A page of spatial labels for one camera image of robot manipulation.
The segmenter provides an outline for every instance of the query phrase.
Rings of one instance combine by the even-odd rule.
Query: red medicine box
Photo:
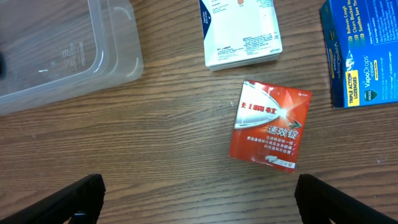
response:
[[[246,80],[229,156],[293,172],[311,92]]]

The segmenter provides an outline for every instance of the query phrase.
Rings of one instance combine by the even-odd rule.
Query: plastic bin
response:
[[[128,0],[0,0],[0,114],[138,79]]]

